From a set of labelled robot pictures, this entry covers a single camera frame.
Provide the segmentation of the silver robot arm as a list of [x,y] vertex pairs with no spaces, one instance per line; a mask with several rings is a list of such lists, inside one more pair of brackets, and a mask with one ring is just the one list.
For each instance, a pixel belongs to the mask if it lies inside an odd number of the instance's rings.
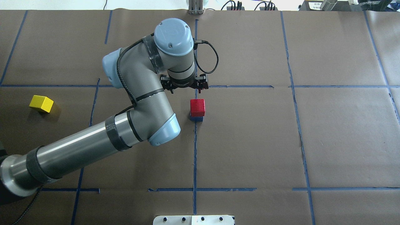
[[204,89],[195,76],[194,38],[181,19],[161,21],[153,34],[103,57],[106,76],[132,106],[105,121],[26,155],[1,157],[1,204],[33,195],[42,185],[143,141],[159,146],[181,131],[165,90]]

